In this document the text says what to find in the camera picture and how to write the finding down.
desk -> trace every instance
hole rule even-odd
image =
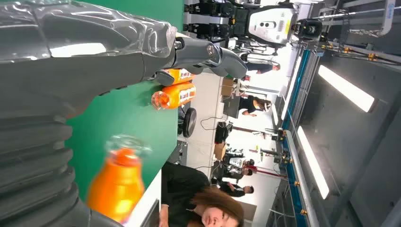
[[[168,21],[179,30],[183,24],[183,0],[85,2]],[[160,86],[154,82],[143,82],[122,90],[113,90],[95,98],[82,115],[68,121],[73,127],[73,135],[66,146],[74,150],[70,165],[75,167],[79,195],[83,200],[87,197],[91,180],[102,167],[107,155],[105,142],[113,135],[123,133],[136,136],[152,147],[153,153],[143,160],[142,177],[145,187],[159,172],[176,145],[177,111],[156,111],[147,104],[158,89]]]

blue rail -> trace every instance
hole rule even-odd
[[[301,86],[302,78],[303,78],[303,75],[305,73],[306,64],[308,62],[309,54],[310,54],[310,51],[308,51],[308,50],[305,50],[303,52],[302,58],[301,58],[300,67],[299,67],[298,72],[296,74],[296,84],[295,84],[294,92],[292,94],[288,94],[288,95],[291,96],[291,98],[290,98],[290,105],[288,105],[288,115],[287,115],[287,118],[283,122],[283,127],[282,127],[283,129],[287,129],[288,130],[288,126],[289,126],[289,123],[291,121],[291,119],[288,116],[292,116],[292,111],[294,110],[295,101],[296,101],[296,99],[298,97],[299,88]],[[289,149],[287,141],[284,141],[283,147]],[[289,182],[289,185],[290,185],[289,188],[290,188],[290,192],[291,192],[291,196],[292,196],[293,204],[294,204],[294,212],[296,214],[297,227],[307,227],[308,224],[307,224],[307,221],[306,221],[305,217],[303,215],[300,215],[300,212],[302,210],[302,202],[301,202],[299,189],[298,189],[298,187],[294,186],[294,182],[296,181],[296,178],[295,178],[295,172],[294,172],[293,164],[288,164],[286,166],[286,168],[287,168],[287,174],[288,174],[288,182]]]

laptop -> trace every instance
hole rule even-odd
[[[240,96],[235,96],[234,98],[230,97],[224,97],[223,98],[223,103],[224,103],[224,108],[223,108],[223,113],[227,116],[238,118],[238,113],[239,113],[239,100]]]

long brown hair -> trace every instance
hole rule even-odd
[[[259,109],[261,109],[263,111],[268,111],[270,109],[271,101],[263,100],[263,99],[260,99],[258,97],[255,97],[254,99],[258,103]]]
[[[196,193],[191,203],[194,205],[219,208],[238,221],[237,227],[243,227],[244,225],[244,209],[241,204],[216,187],[206,187],[203,191]],[[188,226],[203,227],[203,224],[201,220],[193,220]]]

woman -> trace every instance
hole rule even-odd
[[[159,227],[242,227],[244,210],[193,168],[165,163]]]
[[[258,97],[249,96],[249,95],[241,95],[239,100],[239,110],[246,109],[242,112],[242,115],[250,115],[252,117],[256,117],[256,114],[253,112],[256,109],[260,109],[263,111],[267,111],[271,106],[271,101],[269,100],[262,100]]]
[[[257,63],[246,63],[248,71],[257,71],[256,74],[263,74],[270,70],[278,71],[280,70],[280,64],[270,65],[270,64],[257,64]]]

